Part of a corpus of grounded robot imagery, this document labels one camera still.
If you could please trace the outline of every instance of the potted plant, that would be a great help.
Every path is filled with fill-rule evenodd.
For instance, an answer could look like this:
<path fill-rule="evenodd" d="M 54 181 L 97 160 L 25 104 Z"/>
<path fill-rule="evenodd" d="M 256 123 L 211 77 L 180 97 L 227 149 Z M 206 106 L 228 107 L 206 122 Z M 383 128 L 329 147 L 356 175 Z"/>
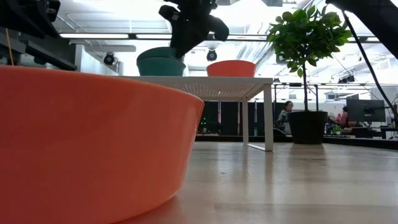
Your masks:
<path fill-rule="evenodd" d="M 326 13 L 325 6 L 320 12 L 315 6 L 307 12 L 303 9 L 284 12 L 276 17 L 277 24 L 267 36 L 272 42 L 278 60 L 287 63 L 290 72 L 297 72 L 303 78 L 305 111 L 288 115 L 293 142 L 296 144 L 321 144 L 327 121 L 327 112 L 309 111 L 307 96 L 307 71 L 310 64 L 317 66 L 323 58 L 333 58 L 339 46 L 348 42 L 351 32 L 342 23 L 336 12 Z"/>

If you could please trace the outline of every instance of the table leg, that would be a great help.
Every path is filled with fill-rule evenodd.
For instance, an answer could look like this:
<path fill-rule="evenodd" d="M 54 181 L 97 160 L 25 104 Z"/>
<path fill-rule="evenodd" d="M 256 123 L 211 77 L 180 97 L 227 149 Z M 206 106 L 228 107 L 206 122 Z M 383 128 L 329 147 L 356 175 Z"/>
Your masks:
<path fill-rule="evenodd" d="M 272 118 L 272 87 L 264 85 L 264 131 L 266 151 L 274 150 L 274 120 Z"/>
<path fill-rule="evenodd" d="M 249 144 L 249 112 L 248 99 L 243 99 L 242 102 L 242 130 L 243 130 L 243 144 Z"/>

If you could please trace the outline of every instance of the computer monitor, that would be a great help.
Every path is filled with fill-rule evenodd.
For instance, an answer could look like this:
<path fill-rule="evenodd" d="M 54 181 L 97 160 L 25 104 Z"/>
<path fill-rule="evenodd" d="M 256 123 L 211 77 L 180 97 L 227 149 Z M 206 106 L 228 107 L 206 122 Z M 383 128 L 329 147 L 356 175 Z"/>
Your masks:
<path fill-rule="evenodd" d="M 386 122 L 386 109 L 382 100 L 347 100 L 348 120 Z"/>

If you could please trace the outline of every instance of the black plant pot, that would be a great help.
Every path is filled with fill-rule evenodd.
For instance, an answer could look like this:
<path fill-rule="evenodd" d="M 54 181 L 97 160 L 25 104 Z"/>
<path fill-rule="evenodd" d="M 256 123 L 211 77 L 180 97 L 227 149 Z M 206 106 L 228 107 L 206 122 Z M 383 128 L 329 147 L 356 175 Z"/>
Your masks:
<path fill-rule="evenodd" d="M 295 144 L 322 144 L 328 113 L 300 111 L 288 114 L 290 130 Z"/>

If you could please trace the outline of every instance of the white table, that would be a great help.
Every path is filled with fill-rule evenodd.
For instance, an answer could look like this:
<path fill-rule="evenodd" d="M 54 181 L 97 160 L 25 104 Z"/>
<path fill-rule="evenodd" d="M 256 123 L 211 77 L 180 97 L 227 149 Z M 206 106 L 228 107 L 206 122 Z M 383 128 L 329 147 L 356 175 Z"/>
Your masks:
<path fill-rule="evenodd" d="M 243 143 L 264 151 L 274 150 L 271 78 L 230 77 L 123 77 L 178 89 L 204 101 L 241 101 L 243 104 Z M 248 101 L 264 91 L 265 148 L 249 143 Z"/>

